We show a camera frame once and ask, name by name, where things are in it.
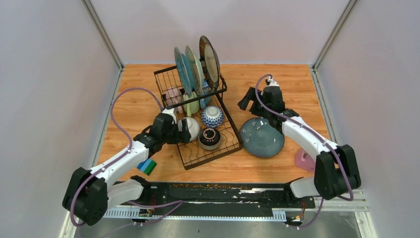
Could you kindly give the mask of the white ribbed bowl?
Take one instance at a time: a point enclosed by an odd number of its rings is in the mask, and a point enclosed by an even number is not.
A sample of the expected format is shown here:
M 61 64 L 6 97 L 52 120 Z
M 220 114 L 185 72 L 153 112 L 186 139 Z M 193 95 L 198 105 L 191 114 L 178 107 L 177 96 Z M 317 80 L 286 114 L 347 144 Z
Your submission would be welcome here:
M 185 117 L 185 118 L 188 120 L 188 128 L 191 134 L 190 142 L 192 142 L 197 139 L 201 128 L 198 122 L 194 118 L 191 118 L 191 117 Z

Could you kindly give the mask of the dark brown speckled bowl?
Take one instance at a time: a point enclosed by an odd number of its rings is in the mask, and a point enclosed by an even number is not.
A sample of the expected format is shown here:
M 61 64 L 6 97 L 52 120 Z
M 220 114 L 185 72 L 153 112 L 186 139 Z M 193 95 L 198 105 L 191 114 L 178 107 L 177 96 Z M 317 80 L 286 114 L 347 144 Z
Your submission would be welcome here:
M 205 128 L 198 134 L 198 143 L 205 150 L 215 150 L 222 143 L 221 134 L 215 128 Z

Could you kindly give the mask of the light green mug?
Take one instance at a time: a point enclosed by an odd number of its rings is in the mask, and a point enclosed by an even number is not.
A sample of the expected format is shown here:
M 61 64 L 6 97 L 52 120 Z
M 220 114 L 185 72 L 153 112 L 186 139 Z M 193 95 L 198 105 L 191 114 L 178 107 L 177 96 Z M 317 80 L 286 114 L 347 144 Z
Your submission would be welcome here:
M 197 98 L 197 94 L 196 92 L 192 91 L 191 96 L 189 97 L 187 93 L 184 93 L 182 95 L 183 101 L 186 102 L 188 100 L 191 99 L 195 99 Z M 184 104 L 183 105 L 184 111 L 187 114 L 187 117 L 191 117 L 193 114 L 197 113 L 200 110 L 200 101 L 199 100 L 195 100 L 192 101 L 190 103 Z

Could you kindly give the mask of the white black bowl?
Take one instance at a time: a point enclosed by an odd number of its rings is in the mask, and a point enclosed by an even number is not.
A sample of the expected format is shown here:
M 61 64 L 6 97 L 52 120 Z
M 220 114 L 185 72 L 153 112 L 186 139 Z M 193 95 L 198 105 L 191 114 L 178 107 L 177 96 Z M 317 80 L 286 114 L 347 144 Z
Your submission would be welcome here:
M 224 114 L 221 107 L 208 106 L 202 111 L 201 121 L 205 127 L 216 128 L 222 125 Z

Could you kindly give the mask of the pink ceramic mug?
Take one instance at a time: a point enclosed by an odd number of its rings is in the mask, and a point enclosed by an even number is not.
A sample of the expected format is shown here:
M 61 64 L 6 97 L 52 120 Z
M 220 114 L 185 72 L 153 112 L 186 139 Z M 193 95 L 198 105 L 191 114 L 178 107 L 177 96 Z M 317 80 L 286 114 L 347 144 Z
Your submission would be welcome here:
M 183 102 L 181 91 L 177 87 L 172 87 L 167 90 L 166 103 L 168 106 L 179 104 Z

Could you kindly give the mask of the grey blue blossom plate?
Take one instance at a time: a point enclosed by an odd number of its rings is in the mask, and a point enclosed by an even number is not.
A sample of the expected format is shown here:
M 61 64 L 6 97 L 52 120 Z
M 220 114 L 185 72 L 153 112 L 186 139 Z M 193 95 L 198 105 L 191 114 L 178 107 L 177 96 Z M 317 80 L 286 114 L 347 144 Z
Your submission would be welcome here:
M 247 120 L 239 130 L 243 148 L 258 158 L 271 158 L 281 152 L 285 136 L 273 128 L 266 118 Z

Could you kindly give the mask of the black wire dish rack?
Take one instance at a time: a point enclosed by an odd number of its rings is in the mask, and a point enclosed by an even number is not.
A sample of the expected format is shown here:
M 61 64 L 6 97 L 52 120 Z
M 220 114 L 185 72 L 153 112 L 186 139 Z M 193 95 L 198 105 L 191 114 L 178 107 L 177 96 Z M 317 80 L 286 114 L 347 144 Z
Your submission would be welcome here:
M 191 119 L 193 124 L 190 131 L 197 135 L 190 142 L 177 144 L 184 169 L 196 168 L 242 149 L 243 141 L 223 101 L 227 85 L 222 76 L 219 78 L 218 91 L 208 96 L 208 105 L 204 109 L 199 108 L 195 113 L 188 113 L 187 109 L 200 100 L 187 99 L 177 67 L 155 71 L 154 75 L 164 106 L 182 107 L 183 112 L 176 113 L 177 119 L 181 123 Z

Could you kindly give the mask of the black rimmed white plate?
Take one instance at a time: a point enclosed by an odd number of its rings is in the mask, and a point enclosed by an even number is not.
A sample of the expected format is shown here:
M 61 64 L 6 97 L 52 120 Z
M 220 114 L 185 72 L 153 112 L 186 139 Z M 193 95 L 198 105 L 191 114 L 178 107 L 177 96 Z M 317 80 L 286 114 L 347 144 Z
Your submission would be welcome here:
M 220 63 L 214 47 L 204 35 L 199 40 L 199 53 L 205 79 L 208 81 L 210 89 L 216 91 L 219 84 Z

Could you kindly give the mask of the light blue scalloped plate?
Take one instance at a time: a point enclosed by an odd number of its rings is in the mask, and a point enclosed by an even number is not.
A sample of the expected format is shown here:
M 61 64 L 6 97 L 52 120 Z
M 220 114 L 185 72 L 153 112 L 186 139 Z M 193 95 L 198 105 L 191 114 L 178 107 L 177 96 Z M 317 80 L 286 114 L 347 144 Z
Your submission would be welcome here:
M 185 47 L 185 55 L 192 72 L 195 92 L 198 96 L 201 96 L 204 93 L 204 73 L 201 62 L 190 46 Z

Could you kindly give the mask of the dark teal scalloped plate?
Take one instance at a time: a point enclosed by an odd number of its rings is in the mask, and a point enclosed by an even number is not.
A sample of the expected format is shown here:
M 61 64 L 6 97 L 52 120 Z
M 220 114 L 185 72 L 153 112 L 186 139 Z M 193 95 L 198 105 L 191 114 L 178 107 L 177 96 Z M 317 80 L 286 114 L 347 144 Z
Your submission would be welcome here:
M 177 67 L 177 72 L 181 81 L 181 84 L 188 96 L 192 96 L 193 92 L 193 76 L 188 64 L 187 58 L 184 53 L 180 51 L 178 47 L 174 48 L 174 58 Z

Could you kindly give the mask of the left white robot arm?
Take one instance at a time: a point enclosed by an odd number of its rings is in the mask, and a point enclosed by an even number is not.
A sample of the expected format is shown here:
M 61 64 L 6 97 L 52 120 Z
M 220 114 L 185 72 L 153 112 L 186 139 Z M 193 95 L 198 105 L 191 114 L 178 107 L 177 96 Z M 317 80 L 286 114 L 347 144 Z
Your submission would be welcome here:
M 156 163 L 151 156 L 159 152 L 165 144 L 188 142 L 191 139 L 187 120 L 176 122 L 175 115 L 169 112 L 158 114 L 152 125 L 129 141 L 128 146 L 104 163 L 85 169 L 76 169 L 69 181 L 62 206 L 70 212 L 72 219 L 92 226 L 107 210 L 122 203 L 135 200 L 140 205 L 148 204 L 152 198 L 150 183 L 140 176 L 133 176 L 118 183 L 131 168 L 144 168 L 149 174 Z

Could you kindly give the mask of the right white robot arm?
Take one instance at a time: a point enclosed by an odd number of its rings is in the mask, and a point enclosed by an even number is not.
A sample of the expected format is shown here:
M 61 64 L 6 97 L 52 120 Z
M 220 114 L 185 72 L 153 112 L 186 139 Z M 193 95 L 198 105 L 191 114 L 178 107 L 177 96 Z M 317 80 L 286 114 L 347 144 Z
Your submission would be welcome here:
M 314 175 L 288 182 L 283 192 L 284 203 L 295 207 L 303 197 L 320 196 L 326 200 L 339 197 L 354 199 L 353 189 L 361 186 L 361 178 L 354 149 L 338 145 L 308 126 L 293 109 L 285 107 L 279 86 L 267 86 L 263 90 L 249 88 L 238 102 L 246 110 L 252 102 L 251 114 L 268 119 L 269 125 L 291 138 L 315 162 Z

